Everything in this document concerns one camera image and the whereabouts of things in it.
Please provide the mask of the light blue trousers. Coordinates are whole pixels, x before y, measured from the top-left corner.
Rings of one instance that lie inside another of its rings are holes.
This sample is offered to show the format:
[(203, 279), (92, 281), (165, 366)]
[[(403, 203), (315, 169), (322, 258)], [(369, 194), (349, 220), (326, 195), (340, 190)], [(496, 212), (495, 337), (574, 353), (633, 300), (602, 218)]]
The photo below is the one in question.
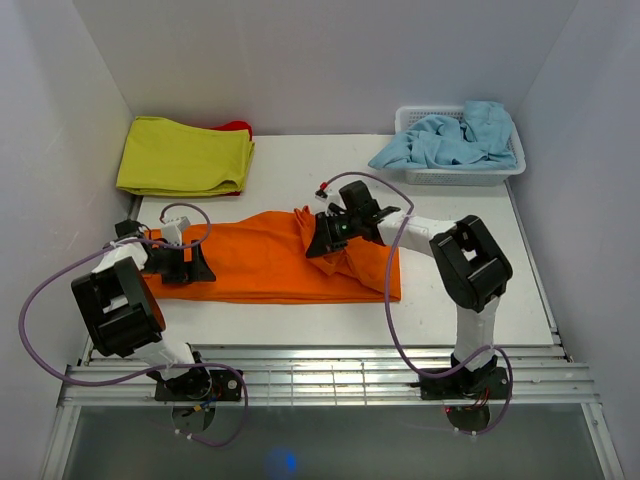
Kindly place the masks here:
[(396, 133), (368, 166), (376, 169), (512, 170), (514, 123), (504, 106), (467, 101), (462, 118), (429, 114)]

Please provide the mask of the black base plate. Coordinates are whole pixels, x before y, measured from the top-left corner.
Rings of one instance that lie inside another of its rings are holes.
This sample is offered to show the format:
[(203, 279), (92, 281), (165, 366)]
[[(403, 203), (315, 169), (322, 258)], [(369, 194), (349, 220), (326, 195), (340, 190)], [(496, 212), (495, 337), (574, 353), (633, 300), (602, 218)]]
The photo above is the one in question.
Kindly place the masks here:
[(153, 398), (164, 402), (223, 401), (236, 402), (242, 397), (242, 387), (236, 375), (228, 370), (209, 369), (208, 378), (195, 387), (174, 388), (158, 383)]
[(465, 368), (443, 378), (421, 377), (416, 383), (422, 400), (504, 400), (509, 393), (507, 371), (496, 367), (470, 372)]

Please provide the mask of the folded yellow trousers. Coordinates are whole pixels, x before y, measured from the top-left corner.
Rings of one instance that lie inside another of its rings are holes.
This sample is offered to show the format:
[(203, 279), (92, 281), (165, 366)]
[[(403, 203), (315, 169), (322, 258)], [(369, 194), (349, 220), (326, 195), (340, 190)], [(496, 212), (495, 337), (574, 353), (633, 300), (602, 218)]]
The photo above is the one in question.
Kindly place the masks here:
[(138, 116), (126, 137), (116, 187), (140, 196), (237, 196), (245, 189), (254, 147), (245, 130)]

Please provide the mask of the folded red trousers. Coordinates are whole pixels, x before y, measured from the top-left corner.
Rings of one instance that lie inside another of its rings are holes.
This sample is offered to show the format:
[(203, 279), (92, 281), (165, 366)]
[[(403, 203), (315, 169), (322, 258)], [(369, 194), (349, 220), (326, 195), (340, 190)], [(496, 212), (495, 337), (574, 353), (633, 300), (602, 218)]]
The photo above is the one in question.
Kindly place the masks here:
[(230, 121), (228, 123), (222, 124), (222, 125), (210, 127), (210, 130), (214, 130), (214, 131), (242, 131), (242, 130), (245, 130), (248, 133), (249, 138), (250, 139), (253, 138), (252, 126), (248, 122), (245, 122), (245, 121), (242, 121), (242, 120), (234, 120), (234, 121)]

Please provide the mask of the orange trousers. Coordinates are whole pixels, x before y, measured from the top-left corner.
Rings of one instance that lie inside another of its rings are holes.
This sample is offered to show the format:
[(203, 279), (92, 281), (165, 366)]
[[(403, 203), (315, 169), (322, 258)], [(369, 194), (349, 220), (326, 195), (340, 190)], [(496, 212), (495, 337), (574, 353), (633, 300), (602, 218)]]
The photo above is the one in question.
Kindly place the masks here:
[(236, 223), (189, 227), (187, 241), (205, 238), (202, 250), (214, 282), (164, 284), (145, 274), (158, 299), (244, 304), (379, 303), (384, 300), (390, 249), (361, 238), (345, 250), (305, 256), (315, 228), (307, 206), (292, 212), (266, 211)]

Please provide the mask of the white plastic basket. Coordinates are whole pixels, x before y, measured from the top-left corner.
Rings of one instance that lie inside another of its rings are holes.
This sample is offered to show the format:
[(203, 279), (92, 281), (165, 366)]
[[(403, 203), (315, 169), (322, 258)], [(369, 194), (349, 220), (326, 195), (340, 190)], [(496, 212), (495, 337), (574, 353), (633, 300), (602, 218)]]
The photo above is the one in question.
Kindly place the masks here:
[[(444, 115), (461, 120), (462, 106), (401, 106), (396, 110), (394, 127), (398, 133), (406, 130), (429, 114)], [(451, 170), (451, 169), (409, 169), (401, 178), (409, 185), (452, 185), (452, 186), (498, 186), (511, 176), (520, 175), (526, 169), (525, 152), (516, 125), (507, 143), (514, 154), (516, 167), (506, 170)]]

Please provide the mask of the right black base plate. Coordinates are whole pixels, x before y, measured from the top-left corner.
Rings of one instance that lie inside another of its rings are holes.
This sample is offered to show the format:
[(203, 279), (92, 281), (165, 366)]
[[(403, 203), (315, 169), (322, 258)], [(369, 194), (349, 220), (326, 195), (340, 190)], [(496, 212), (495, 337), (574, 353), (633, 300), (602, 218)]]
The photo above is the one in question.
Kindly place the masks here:
[(421, 377), (416, 383), (422, 400), (504, 400), (509, 393), (507, 371), (496, 367), (470, 372), (465, 368), (443, 378)]

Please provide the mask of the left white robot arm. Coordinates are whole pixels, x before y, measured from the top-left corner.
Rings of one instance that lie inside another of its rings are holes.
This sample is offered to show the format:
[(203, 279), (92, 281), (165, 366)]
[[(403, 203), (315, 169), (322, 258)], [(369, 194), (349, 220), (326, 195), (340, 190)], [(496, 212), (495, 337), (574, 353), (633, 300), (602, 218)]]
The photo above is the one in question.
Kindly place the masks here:
[(199, 400), (211, 394), (210, 372), (201, 356), (185, 342), (163, 337), (166, 322), (143, 276), (155, 274), (163, 286), (210, 283), (216, 276), (201, 244), (186, 240), (190, 222), (178, 217), (164, 223), (159, 241), (150, 245), (150, 231), (135, 220), (115, 225), (116, 241), (99, 264), (71, 283), (72, 293), (94, 347), (103, 356), (137, 354), (158, 371), (148, 375), (179, 398)]

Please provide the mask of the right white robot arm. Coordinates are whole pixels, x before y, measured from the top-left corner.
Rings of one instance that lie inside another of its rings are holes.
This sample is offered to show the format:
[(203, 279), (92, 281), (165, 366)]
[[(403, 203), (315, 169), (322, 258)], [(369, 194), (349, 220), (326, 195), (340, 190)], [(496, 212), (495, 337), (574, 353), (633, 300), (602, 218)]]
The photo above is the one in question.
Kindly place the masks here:
[(392, 252), (404, 248), (434, 260), (456, 306), (456, 342), (447, 369), (421, 369), (407, 356), (402, 358), (417, 374), (415, 385), (422, 398), (509, 398), (511, 373), (498, 364), (506, 355), (494, 344), (494, 327), (513, 269), (484, 222), (475, 215), (446, 222), (397, 206), (381, 207), (361, 180), (336, 194), (322, 184), (316, 196), (326, 208), (315, 216), (307, 257), (337, 253), (351, 240), (362, 239)]

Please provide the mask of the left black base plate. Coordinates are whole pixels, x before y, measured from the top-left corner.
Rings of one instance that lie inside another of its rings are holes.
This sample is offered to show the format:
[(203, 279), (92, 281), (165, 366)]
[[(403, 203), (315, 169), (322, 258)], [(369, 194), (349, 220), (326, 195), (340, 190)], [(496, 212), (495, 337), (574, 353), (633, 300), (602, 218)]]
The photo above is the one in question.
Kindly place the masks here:
[(242, 387), (236, 375), (228, 370), (209, 369), (208, 378), (195, 387), (174, 388), (158, 383), (153, 398), (164, 402), (223, 401), (236, 402), (242, 397)]

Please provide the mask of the aluminium rail frame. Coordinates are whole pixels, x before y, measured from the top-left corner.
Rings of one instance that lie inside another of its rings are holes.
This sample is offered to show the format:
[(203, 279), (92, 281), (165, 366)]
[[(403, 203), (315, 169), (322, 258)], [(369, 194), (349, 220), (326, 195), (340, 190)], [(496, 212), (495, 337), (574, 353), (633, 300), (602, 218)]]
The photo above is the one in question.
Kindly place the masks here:
[(244, 371), (250, 416), (218, 407), (211, 449), (177, 433), (149, 379), (66, 387), (47, 479), (620, 479), (593, 376), (565, 351), (509, 186), (412, 193), (424, 215), (481, 216), (515, 268), (496, 336), (514, 368), (496, 428), (467, 437), (424, 401), (378, 304), (236, 305), (166, 301), (171, 337)]

